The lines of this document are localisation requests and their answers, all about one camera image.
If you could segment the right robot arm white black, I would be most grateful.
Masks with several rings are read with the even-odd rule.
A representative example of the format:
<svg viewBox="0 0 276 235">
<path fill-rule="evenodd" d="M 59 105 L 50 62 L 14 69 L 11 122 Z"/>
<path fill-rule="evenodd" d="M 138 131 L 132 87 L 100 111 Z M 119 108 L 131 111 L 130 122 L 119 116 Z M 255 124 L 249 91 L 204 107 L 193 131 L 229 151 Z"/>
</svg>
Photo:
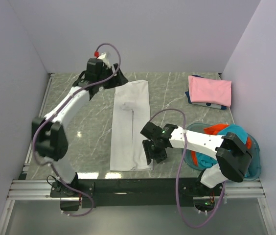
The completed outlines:
<svg viewBox="0 0 276 235">
<path fill-rule="evenodd" d="M 239 137 L 232 132 L 226 135 L 208 135 L 186 130 L 180 126 L 166 124 L 163 128 L 148 122 L 140 132 L 147 163 L 160 163 L 167 158 L 167 148 L 180 148 L 202 153 L 217 161 L 203 171 L 196 183 L 201 195 L 208 195 L 215 186 L 226 181 L 244 181 L 252 154 Z"/>
</svg>

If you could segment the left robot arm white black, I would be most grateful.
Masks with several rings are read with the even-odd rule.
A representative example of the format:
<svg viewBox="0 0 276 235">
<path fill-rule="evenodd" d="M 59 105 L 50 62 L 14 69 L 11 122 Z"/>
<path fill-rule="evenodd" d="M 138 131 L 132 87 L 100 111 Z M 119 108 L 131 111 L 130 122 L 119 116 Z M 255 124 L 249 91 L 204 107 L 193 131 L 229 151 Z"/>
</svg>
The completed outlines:
<svg viewBox="0 0 276 235">
<path fill-rule="evenodd" d="M 79 192 L 78 175 L 64 159 L 69 147 L 65 129 L 77 112 L 99 92 L 128 83 L 118 63 L 91 58 L 65 98 L 44 117 L 32 121 L 32 155 L 36 164 L 49 165 L 69 197 Z"/>
</svg>

